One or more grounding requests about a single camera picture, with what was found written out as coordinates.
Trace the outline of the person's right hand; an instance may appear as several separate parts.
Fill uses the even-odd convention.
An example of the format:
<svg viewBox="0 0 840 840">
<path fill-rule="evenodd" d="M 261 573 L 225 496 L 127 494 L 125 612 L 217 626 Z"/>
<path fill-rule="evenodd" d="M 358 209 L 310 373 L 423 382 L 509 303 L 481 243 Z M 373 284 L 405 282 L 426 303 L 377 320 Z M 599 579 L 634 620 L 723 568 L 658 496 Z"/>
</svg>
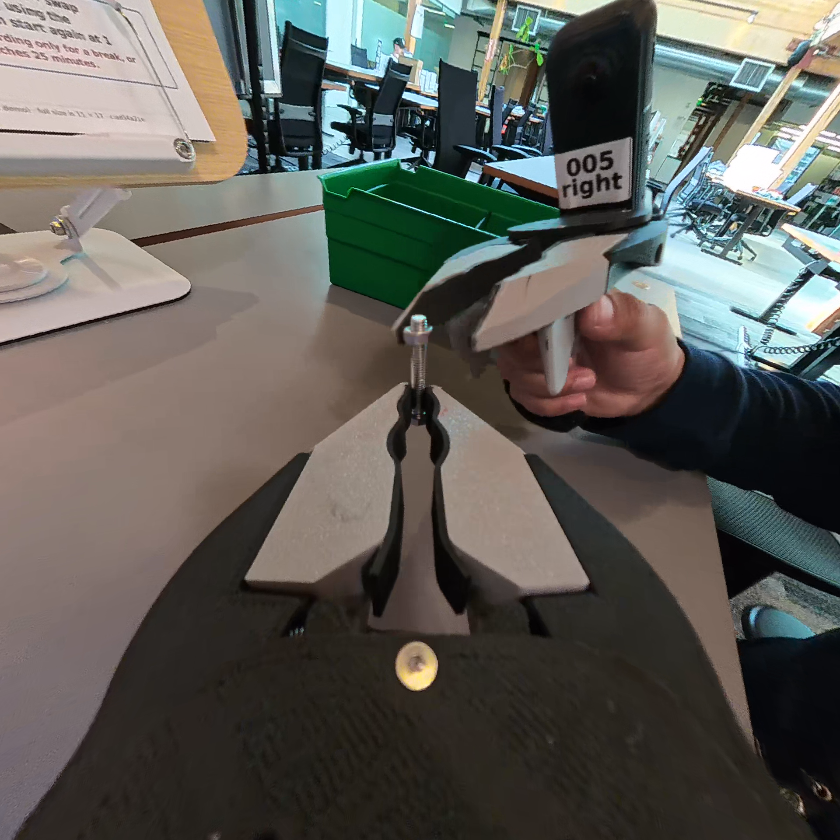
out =
<svg viewBox="0 0 840 840">
<path fill-rule="evenodd" d="M 685 353 L 665 313 L 612 290 L 576 315 L 576 352 L 558 395 L 550 393 L 535 335 L 503 345 L 497 366 L 513 402 L 537 417 L 583 413 L 633 417 L 680 377 Z"/>
</svg>

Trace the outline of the hanging green plant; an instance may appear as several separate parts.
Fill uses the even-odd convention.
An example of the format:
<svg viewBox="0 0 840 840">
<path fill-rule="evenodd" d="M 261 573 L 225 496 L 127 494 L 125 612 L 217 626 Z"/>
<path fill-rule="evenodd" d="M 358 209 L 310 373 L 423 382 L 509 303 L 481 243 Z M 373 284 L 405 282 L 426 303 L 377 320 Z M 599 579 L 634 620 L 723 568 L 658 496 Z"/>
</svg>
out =
<svg viewBox="0 0 840 840">
<path fill-rule="evenodd" d="M 505 50 L 501 52 L 498 71 L 506 75 L 516 67 L 528 69 L 531 65 L 541 68 L 544 57 L 542 41 L 537 37 L 535 25 L 537 20 L 530 14 L 516 28 L 514 38 Z"/>
</svg>

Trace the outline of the paper instruction sheet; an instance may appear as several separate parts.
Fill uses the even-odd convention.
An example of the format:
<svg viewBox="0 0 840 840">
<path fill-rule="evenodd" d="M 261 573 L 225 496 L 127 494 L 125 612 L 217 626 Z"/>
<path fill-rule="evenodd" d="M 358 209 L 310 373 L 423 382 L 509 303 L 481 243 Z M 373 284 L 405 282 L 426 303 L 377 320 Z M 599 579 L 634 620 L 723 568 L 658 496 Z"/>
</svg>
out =
<svg viewBox="0 0 840 840">
<path fill-rule="evenodd" d="M 215 141 L 148 1 L 2 1 L 1 129 Z"/>
</svg>

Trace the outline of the person's body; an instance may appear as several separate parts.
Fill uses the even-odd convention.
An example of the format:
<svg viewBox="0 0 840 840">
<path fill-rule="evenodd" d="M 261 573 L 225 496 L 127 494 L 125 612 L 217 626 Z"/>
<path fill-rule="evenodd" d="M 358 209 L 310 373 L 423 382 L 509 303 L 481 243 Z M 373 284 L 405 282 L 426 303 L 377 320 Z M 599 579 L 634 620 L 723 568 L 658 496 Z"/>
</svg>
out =
<svg viewBox="0 0 840 840">
<path fill-rule="evenodd" d="M 839 631 L 741 640 L 753 735 L 817 838 L 839 838 Z"/>
</svg>

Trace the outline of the silver hex bolt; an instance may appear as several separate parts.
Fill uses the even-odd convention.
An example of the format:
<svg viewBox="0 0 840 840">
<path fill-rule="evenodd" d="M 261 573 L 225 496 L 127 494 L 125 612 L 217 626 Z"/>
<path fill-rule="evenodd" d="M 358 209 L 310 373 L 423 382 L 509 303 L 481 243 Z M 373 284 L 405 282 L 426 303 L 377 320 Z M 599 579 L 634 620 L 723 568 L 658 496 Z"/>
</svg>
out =
<svg viewBox="0 0 840 840">
<path fill-rule="evenodd" d="M 427 318 L 422 314 L 414 314 L 408 325 L 414 330 L 428 326 Z M 424 424 L 424 394 L 427 378 L 427 345 L 412 347 L 411 387 L 413 389 L 413 425 Z"/>
</svg>

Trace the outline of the wood-edged white desk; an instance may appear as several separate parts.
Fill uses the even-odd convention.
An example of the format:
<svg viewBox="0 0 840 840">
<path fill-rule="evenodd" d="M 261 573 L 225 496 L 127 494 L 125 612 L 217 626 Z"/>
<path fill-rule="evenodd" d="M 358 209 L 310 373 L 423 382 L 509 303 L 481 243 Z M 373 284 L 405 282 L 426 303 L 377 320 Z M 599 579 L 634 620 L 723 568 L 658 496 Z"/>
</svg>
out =
<svg viewBox="0 0 840 840">
<path fill-rule="evenodd" d="M 534 193 L 558 202 L 554 155 L 485 163 L 482 173 L 518 192 Z"/>
</svg>

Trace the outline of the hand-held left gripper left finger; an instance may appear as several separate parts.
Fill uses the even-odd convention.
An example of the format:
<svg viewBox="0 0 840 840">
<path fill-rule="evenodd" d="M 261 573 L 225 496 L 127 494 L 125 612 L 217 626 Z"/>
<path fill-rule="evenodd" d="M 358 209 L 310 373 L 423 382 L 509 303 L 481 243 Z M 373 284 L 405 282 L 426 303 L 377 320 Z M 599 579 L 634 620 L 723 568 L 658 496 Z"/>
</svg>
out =
<svg viewBox="0 0 840 840">
<path fill-rule="evenodd" d="M 368 602 L 381 616 L 401 565 L 407 384 L 321 441 L 245 575 L 254 590 Z"/>
</svg>

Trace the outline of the wooden standing desk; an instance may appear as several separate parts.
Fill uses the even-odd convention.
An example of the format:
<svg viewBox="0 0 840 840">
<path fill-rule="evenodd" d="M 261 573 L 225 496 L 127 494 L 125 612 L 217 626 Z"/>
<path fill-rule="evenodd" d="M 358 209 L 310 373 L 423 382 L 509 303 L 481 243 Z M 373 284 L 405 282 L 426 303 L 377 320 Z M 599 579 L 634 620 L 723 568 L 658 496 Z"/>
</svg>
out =
<svg viewBox="0 0 840 840">
<path fill-rule="evenodd" d="M 781 314 L 793 297 L 815 277 L 824 277 L 839 288 L 839 242 L 823 234 L 784 224 L 784 249 L 798 257 L 802 267 L 793 281 L 759 315 L 764 331 L 759 342 L 746 351 L 746 360 L 753 366 L 789 372 L 807 381 L 815 381 L 839 363 L 838 302 L 832 302 L 827 314 L 815 318 L 812 331 L 817 341 L 804 345 L 771 345 Z"/>
</svg>

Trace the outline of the white air vent grille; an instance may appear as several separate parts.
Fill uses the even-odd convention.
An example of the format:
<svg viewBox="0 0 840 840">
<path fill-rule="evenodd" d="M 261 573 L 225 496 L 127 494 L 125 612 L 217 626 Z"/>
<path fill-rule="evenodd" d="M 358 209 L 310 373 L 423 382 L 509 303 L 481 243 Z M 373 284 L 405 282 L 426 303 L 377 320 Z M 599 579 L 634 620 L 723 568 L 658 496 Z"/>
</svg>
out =
<svg viewBox="0 0 840 840">
<path fill-rule="evenodd" d="M 761 92 L 774 71 L 775 64 L 771 62 L 743 58 L 728 84 L 732 88 L 748 92 Z"/>
</svg>

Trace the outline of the black mesh office chair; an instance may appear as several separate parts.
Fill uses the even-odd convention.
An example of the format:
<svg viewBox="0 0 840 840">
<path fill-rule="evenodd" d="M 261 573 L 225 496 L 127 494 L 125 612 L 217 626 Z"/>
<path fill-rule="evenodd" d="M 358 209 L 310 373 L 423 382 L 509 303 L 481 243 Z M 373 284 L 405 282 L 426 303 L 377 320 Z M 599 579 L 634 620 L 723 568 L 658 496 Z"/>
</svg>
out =
<svg viewBox="0 0 840 840">
<path fill-rule="evenodd" d="M 719 531 L 804 573 L 838 583 L 838 536 L 781 509 L 770 497 L 708 478 Z"/>
</svg>

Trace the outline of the black high-back office chair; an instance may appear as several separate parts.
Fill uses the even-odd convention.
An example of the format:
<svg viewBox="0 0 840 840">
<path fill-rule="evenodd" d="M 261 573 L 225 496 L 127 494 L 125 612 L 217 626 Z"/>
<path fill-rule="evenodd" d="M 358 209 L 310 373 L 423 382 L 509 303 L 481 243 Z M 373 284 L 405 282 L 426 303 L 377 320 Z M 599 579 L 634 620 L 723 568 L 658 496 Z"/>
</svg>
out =
<svg viewBox="0 0 840 840">
<path fill-rule="evenodd" d="M 438 66 L 437 115 L 433 169 L 465 179 L 471 165 L 496 160 L 476 143 L 478 76 L 441 61 Z"/>
</svg>

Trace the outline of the green plastic bin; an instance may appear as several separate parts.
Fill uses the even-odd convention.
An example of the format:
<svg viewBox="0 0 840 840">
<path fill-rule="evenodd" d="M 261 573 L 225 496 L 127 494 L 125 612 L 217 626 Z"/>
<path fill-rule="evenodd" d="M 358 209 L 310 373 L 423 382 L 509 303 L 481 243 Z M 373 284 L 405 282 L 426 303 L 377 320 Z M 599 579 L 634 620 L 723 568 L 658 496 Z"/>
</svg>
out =
<svg viewBox="0 0 840 840">
<path fill-rule="evenodd" d="M 389 160 L 319 176 L 330 282 L 405 309 L 447 259 L 559 210 Z"/>
</svg>

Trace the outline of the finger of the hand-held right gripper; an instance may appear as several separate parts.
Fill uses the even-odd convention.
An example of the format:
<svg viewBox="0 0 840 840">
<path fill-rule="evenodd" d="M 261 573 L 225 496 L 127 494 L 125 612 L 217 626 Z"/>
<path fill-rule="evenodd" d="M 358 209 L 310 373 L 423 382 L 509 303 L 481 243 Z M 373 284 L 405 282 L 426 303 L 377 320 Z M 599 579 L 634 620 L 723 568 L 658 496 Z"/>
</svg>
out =
<svg viewBox="0 0 840 840">
<path fill-rule="evenodd" d="M 543 247 L 535 239 L 517 244 L 497 238 L 459 251 L 441 265 L 395 321 L 396 341 L 405 344 L 405 329 L 412 317 L 424 316 L 430 328 L 441 327 L 491 297 L 502 281 L 542 254 Z"/>
<path fill-rule="evenodd" d="M 575 313 L 606 293 L 613 256 L 628 235 L 576 238 L 550 246 L 453 318 L 453 348 L 478 375 L 500 347 L 536 334 L 545 375 L 567 375 Z"/>
</svg>

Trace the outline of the person's grey shoe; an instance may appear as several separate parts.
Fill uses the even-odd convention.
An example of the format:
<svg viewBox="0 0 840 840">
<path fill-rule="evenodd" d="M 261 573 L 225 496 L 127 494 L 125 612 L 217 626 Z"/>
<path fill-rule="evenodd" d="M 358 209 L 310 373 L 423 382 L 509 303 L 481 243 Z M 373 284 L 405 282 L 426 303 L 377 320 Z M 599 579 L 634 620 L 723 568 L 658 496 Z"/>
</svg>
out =
<svg viewBox="0 0 840 840">
<path fill-rule="evenodd" d="M 807 639 L 815 632 L 800 619 L 771 605 L 748 605 L 741 614 L 741 626 L 748 640 Z"/>
</svg>

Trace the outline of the white backing panel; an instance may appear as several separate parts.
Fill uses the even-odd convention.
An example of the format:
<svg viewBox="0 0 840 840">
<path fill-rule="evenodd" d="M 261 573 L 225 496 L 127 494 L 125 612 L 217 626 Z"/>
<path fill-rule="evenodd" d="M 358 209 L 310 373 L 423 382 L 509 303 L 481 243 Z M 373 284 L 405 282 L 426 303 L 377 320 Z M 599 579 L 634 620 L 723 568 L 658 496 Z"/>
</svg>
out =
<svg viewBox="0 0 840 840">
<path fill-rule="evenodd" d="M 190 171 L 196 150 L 171 135 L 1 132 L 1 175 L 160 175 Z"/>
</svg>

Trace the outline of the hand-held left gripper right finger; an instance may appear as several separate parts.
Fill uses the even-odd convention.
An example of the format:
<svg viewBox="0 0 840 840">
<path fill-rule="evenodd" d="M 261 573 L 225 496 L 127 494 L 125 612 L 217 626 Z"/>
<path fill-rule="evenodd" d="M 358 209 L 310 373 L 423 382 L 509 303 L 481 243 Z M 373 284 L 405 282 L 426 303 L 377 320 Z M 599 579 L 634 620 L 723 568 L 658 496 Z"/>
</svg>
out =
<svg viewBox="0 0 840 840">
<path fill-rule="evenodd" d="M 586 591 L 590 578 L 524 451 L 436 386 L 425 412 L 434 568 L 453 611 Z"/>
</svg>

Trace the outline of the person's right forearm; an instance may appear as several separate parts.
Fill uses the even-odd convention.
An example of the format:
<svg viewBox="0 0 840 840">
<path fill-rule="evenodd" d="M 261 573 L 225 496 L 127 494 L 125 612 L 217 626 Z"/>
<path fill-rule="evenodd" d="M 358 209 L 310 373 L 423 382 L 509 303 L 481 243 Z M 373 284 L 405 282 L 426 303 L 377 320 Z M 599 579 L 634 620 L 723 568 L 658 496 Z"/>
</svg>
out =
<svg viewBox="0 0 840 840">
<path fill-rule="evenodd" d="M 667 467 L 763 493 L 805 522 L 838 532 L 838 385 L 679 347 L 684 369 L 654 407 L 587 418 L 583 429 Z"/>
</svg>

